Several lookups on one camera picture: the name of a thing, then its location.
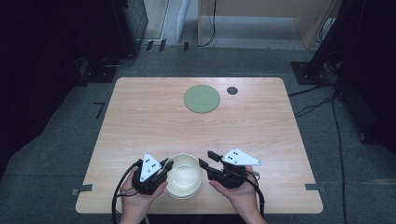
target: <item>black tape mark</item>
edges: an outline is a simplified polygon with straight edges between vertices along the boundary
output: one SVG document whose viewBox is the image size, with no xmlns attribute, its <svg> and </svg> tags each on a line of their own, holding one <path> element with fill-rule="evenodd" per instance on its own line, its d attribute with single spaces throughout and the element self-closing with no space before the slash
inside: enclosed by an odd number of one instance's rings
<svg viewBox="0 0 396 224">
<path fill-rule="evenodd" d="M 165 50 L 165 44 L 166 44 L 166 39 L 163 39 L 163 40 L 161 41 L 161 45 L 160 45 L 160 52 L 163 51 L 163 50 Z"/>
<path fill-rule="evenodd" d="M 148 47 L 146 48 L 146 51 L 151 50 L 153 44 L 154 44 L 154 40 L 151 40 L 150 42 L 148 42 Z"/>
<path fill-rule="evenodd" d="M 71 195 L 79 195 L 80 192 L 92 191 L 92 189 L 93 189 L 93 184 L 83 185 L 83 186 L 79 187 L 78 189 L 72 189 Z"/>
<path fill-rule="evenodd" d="M 326 192 L 326 188 L 324 186 L 318 186 L 317 184 L 305 184 L 306 190 L 318 190 L 320 192 Z"/>
<path fill-rule="evenodd" d="M 99 102 L 93 102 L 94 105 L 100 105 L 100 109 L 98 112 L 98 115 L 96 116 L 97 119 L 99 119 L 100 114 L 102 113 L 103 107 L 105 107 L 105 103 L 99 103 Z"/>
<path fill-rule="evenodd" d="M 189 42 L 184 42 L 184 51 L 189 50 Z"/>
</svg>

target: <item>floor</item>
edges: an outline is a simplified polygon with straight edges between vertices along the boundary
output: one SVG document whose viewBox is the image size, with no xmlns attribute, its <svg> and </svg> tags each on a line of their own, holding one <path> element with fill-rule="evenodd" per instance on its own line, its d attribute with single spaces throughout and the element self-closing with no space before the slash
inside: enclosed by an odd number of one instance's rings
<svg viewBox="0 0 396 224">
<path fill-rule="evenodd" d="M 198 44 L 198 1 L 191 1 L 188 7 L 186 20 L 177 42 L 176 26 L 177 15 L 182 0 L 169 0 L 169 8 L 163 27 L 162 39 L 166 39 L 167 46 L 183 46 L 189 42 L 190 46 Z M 203 44 L 212 36 L 212 17 L 203 19 Z M 330 28 L 331 20 L 325 24 L 323 36 Z M 213 48 L 238 49 L 305 49 L 304 44 L 294 26 L 292 18 L 249 18 L 249 17 L 216 17 L 216 39 L 209 45 Z M 145 38 L 144 43 L 154 40 Z M 315 43 L 311 49 L 317 49 Z"/>
</svg>

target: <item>black circle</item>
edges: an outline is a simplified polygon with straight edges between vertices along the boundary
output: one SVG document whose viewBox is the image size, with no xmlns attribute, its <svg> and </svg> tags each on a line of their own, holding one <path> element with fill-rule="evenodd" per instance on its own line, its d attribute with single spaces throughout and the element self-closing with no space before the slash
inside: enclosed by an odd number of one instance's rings
<svg viewBox="0 0 396 224">
<path fill-rule="evenodd" d="M 235 94 L 238 93 L 238 89 L 237 89 L 236 87 L 229 87 L 229 88 L 227 89 L 227 92 L 228 92 L 229 94 L 231 94 L 231 95 L 235 95 Z"/>
</svg>

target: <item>forearm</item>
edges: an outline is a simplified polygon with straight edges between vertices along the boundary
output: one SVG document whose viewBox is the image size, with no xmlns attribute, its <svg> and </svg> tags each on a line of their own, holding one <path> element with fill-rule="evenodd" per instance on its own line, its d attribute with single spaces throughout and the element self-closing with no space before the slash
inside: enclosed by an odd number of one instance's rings
<svg viewBox="0 0 396 224">
<path fill-rule="evenodd" d="M 244 219 L 244 221 L 247 224 L 267 224 L 267 222 L 262 218 L 262 215 L 260 214 L 259 211 L 254 211 L 251 213 L 246 213 L 246 214 L 240 214 L 241 218 Z"/>
<path fill-rule="evenodd" d="M 147 213 L 148 209 L 141 207 L 130 207 L 122 209 L 120 224 L 139 224 Z"/>
</svg>

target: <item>gray carpet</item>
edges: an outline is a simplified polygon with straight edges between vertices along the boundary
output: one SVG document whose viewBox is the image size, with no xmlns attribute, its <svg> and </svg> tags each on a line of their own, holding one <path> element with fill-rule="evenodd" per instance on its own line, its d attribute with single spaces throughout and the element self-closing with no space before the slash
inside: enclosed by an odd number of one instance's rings
<svg viewBox="0 0 396 224">
<path fill-rule="evenodd" d="M 77 196 L 70 192 L 82 184 L 117 78 L 281 77 L 288 93 L 293 93 L 312 86 L 298 85 L 290 62 L 309 61 L 314 53 L 282 49 L 141 49 L 132 63 L 118 69 L 113 83 L 75 87 L 46 130 L 11 158 L 0 183 L 0 223 L 110 223 L 110 215 L 78 214 Z M 323 88 L 290 97 L 290 101 L 297 112 L 333 93 L 334 88 Z M 106 103 L 98 119 L 100 106 L 93 102 Z M 395 223 L 395 184 L 372 180 L 396 177 L 396 155 L 380 145 L 362 144 L 347 105 L 335 100 L 334 107 L 342 136 L 348 223 Z M 267 219 L 269 223 L 343 223 L 340 153 L 332 104 L 297 118 L 297 123 L 315 179 L 322 187 L 324 210 L 316 215 L 268 214 Z"/>
</svg>

